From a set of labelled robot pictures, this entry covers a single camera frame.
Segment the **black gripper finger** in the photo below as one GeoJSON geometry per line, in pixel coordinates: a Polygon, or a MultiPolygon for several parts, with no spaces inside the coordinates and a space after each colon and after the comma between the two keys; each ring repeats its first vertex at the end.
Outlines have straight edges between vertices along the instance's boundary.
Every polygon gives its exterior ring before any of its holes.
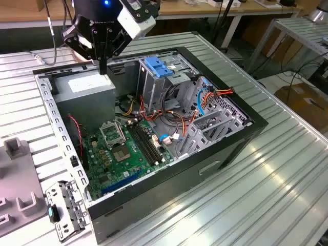
{"type": "Polygon", "coordinates": [[[103,75],[107,74],[107,61],[111,60],[112,57],[119,56],[131,40],[131,37],[124,29],[120,29],[118,32],[115,32],[110,28],[107,29],[104,56],[102,61],[103,75]]]}
{"type": "Polygon", "coordinates": [[[95,28],[86,27],[79,30],[72,25],[63,33],[63,40],[80,57],[91,60],[100,75],[104,74],[104,53],[101,52],[101,43],[95,28]]]}

